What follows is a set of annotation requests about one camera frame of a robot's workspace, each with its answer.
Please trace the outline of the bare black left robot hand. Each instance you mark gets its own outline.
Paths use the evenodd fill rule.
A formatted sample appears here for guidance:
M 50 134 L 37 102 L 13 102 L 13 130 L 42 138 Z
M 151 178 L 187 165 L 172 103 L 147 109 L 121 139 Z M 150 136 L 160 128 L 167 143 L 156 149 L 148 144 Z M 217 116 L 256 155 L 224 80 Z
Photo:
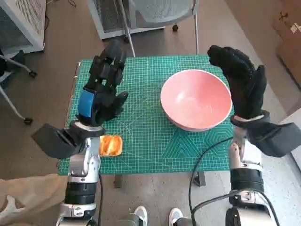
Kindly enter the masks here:
M 123 79 L 127 53 L 114 40 L 95 56 L 89 69 L 89 78 L 79 97 L 77 119 L 84 125 L 96 127 L 117 117 L 124 110 L 128 92 L 117 94 Z

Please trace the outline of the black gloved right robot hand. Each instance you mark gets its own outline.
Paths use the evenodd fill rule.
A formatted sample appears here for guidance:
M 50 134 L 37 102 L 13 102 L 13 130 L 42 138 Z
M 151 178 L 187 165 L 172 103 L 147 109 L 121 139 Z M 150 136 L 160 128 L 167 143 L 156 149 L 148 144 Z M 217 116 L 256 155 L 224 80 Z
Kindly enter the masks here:
M 256 68 L 249 56 L 231 47 L 212 45 L 207 54 L 210 64 L 219 67 L 228 81 L 235 115 L 247 120 L 261 115 L 267 86 L 265 67 Z

